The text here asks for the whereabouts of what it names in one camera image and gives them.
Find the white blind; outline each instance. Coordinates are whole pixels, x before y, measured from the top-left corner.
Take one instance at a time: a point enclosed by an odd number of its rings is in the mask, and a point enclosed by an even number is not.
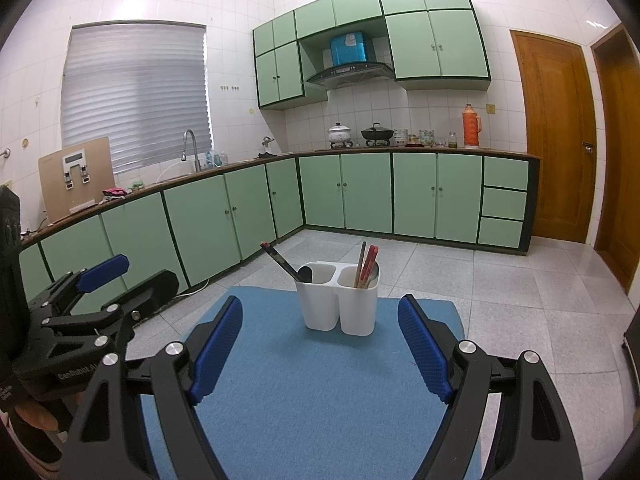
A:
[[[62,82],[62,146],[108,136],[114,173],[180,157],[188,128],[200,153],[211,150],[204,33],[174,23],[74,28]]]

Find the range hood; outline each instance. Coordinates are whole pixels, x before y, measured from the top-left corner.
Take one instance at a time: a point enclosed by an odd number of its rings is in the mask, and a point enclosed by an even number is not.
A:
[[[330,90],[351,86],[372,79],[394,79],[396,74],[386,63],[379,61],[353,61],[332,66],[311,76],[306,81]]]

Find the faucet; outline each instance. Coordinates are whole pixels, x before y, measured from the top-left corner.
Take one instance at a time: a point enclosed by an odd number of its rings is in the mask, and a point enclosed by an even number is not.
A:
[[[187,134],[191,134],[191,142],[193,143],[193,155],[195,157],[196,173],[202,171],[200,167],[200,161],[198,160],[198,147],[196,146],[196,136],[193,135],[191,130],[186,130],[184,133],[184,144],[182,146],[182,158],[181,161],[187,160]]]

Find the white utensil holder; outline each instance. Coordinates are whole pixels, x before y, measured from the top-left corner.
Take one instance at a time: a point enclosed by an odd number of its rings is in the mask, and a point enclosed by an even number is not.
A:
[[[354,288],[355,264],[313,262],[311,283],[296,282],[305,324],[313,330],[332,330],[340,319],[345,334],[366,336],[376,325],[378,281]]]

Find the countertop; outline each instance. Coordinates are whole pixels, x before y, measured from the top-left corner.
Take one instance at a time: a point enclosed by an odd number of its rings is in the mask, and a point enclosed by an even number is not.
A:
[[[62,220],[56,222],[55,224],[48,225],[43,227],[37,233],[31,234],[25,237],[22,240],[23,247],[28,247],[37,243],[39,240],[46,238],[52,234],[61,231],[66,227],[70,227],[73,224],[78,223],[81,220],[89,218],[91,216],[95,216],[98,213],[103,213],[108,211],[109,209],[113,209],[118,207],[124,203],[131,202],[132,200],[136,200],[138,198],[142,198],[144,196],[156,193],[158,191],[162,191],[165,189],[171,189],[172,187],[181,186],[183,184],[188,184],[189,182],[196,182],[197,180],[201,180],[203,178],[208,178],[210,176],[215,176],[217,174],[228,173],[229,171],[242,170],[243,168],[250,168],[252,166],[258,166],[259,164],[267,164],[268,162],[274,162],[276,160],[285,160],[287,158],[295,158],[300,156],[315,156],[315,155],[339,155],[340,153],[460,153],[466,155],[498,155],[498,156],[508,156],[513,158],[520,159],[531,159],[531,158],[540,158],[537,155],[531,155],[530,153],[520,153],[520,152],[501,152],[498,150],[491,150],[488,148],[480,148],[477,150],[472,150],[468,148],[406,148],[406,147],[398,147],[398,146],[378,146],[375,148],[337,148],[335,150],[317,150],[314,152],[295,152],[295,153],[287,153],[286,155],[278,155],[270,158],[254,158],[254,160],[244,160],[242,162],[235,162],[232,164],[227,164],[221,168],[213,168],[211,170],[200,171],[199,173],[191,173],[189,175],[181,176],[178,178],[174,178],[172,180],[167,180],[165,182],[159,182],[157,184],[151,184],[146,186],[145,189],[140,189],[134,191],[127,195],[127,197],[123,200],[112,200],[111,202],[107,202],[105,204],[97,205],[90,207],[88,209],[84,209],[79,211],[75,215],[68,216],[63,218]]]

